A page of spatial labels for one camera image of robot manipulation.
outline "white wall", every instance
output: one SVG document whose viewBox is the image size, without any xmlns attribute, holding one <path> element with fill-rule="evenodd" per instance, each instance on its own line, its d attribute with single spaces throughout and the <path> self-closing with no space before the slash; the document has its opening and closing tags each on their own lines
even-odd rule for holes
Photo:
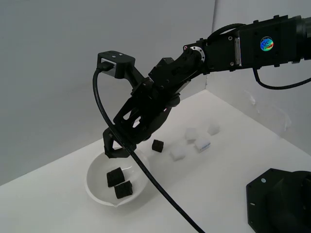
<svg viewBox="0 0 311 233">
<path fill-rule="evenodd" d="M 310 0 L 216 0 L 213 29 L 271 19 L 274 15 L 311 17 L 310 9 Z M 269 85 L 288 85 L 309 78 L 310 67 L 310 61 L 289 63 L 279 68 L 264 67 L 259 75 Z M 249 69 L 210 74 L 207 90 L 311 154 L 311 84 L 291 90 L 267 90 L 255 82 Z M 255 106 L 250 95 L 256 101 Z M 284 131 L 290 122 L 291 127 Z"/>
<path fill-rule="evenodd" d="M 207 37 L 213 11 L 214 0 L 2 0 L 0 185 L 102 137 L 91 87 L 97 53 L 134 56 L 147 76 L 162 57 Z M 131 87 L 104 75 L 99 82 L 113 117 Z M 198 77 L 182 97 L 205 83 Z"/>
</svg>

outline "colorful logo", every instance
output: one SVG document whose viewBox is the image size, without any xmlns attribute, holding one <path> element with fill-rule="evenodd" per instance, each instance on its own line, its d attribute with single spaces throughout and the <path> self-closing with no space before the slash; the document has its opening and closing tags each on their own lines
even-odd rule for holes
<svg viewBox="0 0 311 233">
<path fill-rule="evenodd" d="M 263 50 L 263 51 L 269 51 L 273 48 L 273 40 L 271 39 L 271 37 L 264 37 L 263 39 L 261 39 L 261 42 L 260 42 L 260 48 Z"/>
</svg>

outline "white table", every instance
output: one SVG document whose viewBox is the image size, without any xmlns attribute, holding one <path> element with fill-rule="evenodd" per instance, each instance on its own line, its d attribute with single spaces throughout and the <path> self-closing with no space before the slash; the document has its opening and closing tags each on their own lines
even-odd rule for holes
<svg viewBox="0 0 311 233">
<path fill-rule="evenodd" d="M 186 127 L 206 132 L 210 117 L 222 127 L 210 137 L 211 147 L 198 154 L 189 145 L 187 157 L 173 162 L 169 146 Z M 161 154 L 151 150 L 155 138 L 165 142 Z M 207 233 L 253 232 L 245 186 L 269 168 L 311 170 L 309 155 L 207 91 L 182 101 L 138 148 L 150 157 L 155 178 Z M 195 232 L 150 183 L 125 206 L 93 201 L 84 179 L 89 163 L 103 150 L 103 141 L 97 141 L 0 186 L 0 232 Z"/>
</svg>

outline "black foam block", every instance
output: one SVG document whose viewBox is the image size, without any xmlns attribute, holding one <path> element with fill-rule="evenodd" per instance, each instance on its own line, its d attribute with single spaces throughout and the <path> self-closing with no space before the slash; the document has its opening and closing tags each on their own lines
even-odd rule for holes
<svg viewBox="0 0 311 233">
<path fill-rule="evenodd" d="M 154 140 L 152 144 L 152 149 L 157 151 L 157 152 L 162 152 L 164 147 L 164 142 L 159 141 L 159 140 Z"/>
<path fill-rule="evenodd" d="M 125 181 L 121 167 L 107 173 L 108 187 L 116 186 Z"/>
<path fill-rule="evenodd" d="M 124 182 L 115 186 L 115 193 L 117 199 L 121 199 L 133 194 L 132 183 L 130 181 Z"/>
</svg>

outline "white cube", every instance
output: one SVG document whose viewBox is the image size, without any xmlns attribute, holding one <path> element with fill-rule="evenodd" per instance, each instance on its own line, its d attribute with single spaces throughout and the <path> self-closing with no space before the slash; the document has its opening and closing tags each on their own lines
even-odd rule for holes
<svg viewBox="0 0 311 233">
<path fill-rule="evenodd" d="M 210 141 L 205 137 L 199 137 L 194 142 L 195 146 L 201 153 L 202 151 L 206 150 L 210 146 Z"/>
<path fill-rule="evenodd" d="M 220 125 L 217 121 L 211 120 L 207 132 L 209 135 L 215 135 L 220 132 Z"/>
<path fill-rule="evenodd" d="M 186 148 L 181 145 L 175 145 L 170 153 L 174 161 L 181 160 L 186 157 Z"/>
<path fill-rule="evenodd" d="M 195 128 L 187 128 L 185 137 L 187 141 L 194 142 L 198 137 L 198 133 Z"/>
</svg>

